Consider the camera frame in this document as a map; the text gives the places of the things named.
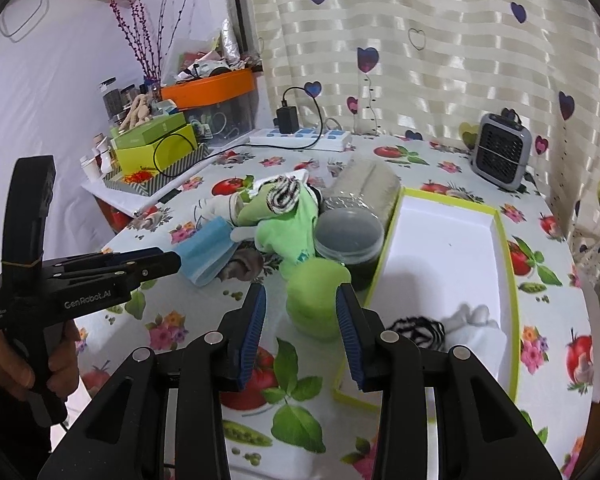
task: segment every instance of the curtain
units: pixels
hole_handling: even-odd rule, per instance
[[[538,189],[600,297],[600,17],[587,0],[252,2],[272,110],[299,86],[356,134],[470,146],[483,114],[515,108]],[[307,95],[295,104],[318,123]]]

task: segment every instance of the tablecloth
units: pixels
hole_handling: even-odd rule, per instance
[[[533,176],[527,174],[517,192],[504,192],[475,175],[468,154],[459,148],[406,137],[353,139],[343,153],[236,148],[191,177],[168,203],[158,204],[134,220],[104,251],[154,246],[172,250],[195,236],[196,211],[212,195],[299,168],[310,172],[312,186],[324,188],[353,154],[387,161],[404,186],[491,205],[503,216],[518,287],[521,363],[514,400],[568,478],[589,416],[590,327],[568,245]],[[139,346],[157,352],[182,348],[216,329],[225,312],[241,305],[250,281],[257,281],[267,291],[260,341],[265,367],[258,375],[259,387],[278,384],[280,378],[266,363],[270,367],[273,357],[284,352],[298,356],[297,379],[304,381],[306,394],[277,403],[267,399],[272,404],[254,395],[229,402],[233,409],[223,407],[225,420],[248,428],[243,430],[248,433],[261,434],[261,442],[270,444],[253,446],[228,440],[232,475],[282,480],[370,478],[378,414],[334,400],[331,390],[344,359],[342,343],[317,342],[290,323],[277,256],[259,253],[250,242],[240,245],[237,256],[207,286],[196,288],[181,274],[167,276],[143,284],[127,304],[77,320],[82,336],[77,344],[78,364],[87,389],[97,392]],[[297,427],[304,430],[294,431]],[[165,459],[172,460],[173,435],[168,434],[166,441]],[[430,453],[430,478],[437,469],[434,458]]]

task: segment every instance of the portable heater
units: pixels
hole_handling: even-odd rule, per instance
[[[531,150],[531,133],[520,122],[514,110],[502,115],[486,114],[471,154],[474,172],[489,182],[516,191],[525,174]]]

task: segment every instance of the blue face mask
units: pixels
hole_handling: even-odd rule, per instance
[[[238,244],[230,238],[232,230],[224,218],[216,217],[174,248],[182,261],[180,272],[195,286],[211,282],[234,255]]]

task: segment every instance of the orange tray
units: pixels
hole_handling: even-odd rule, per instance
[[[251,70],[243,68],[226,74],[190,81],[162,89],[162,98],[171,99],[180,110],[209,106],[246,94],[255,88]]]

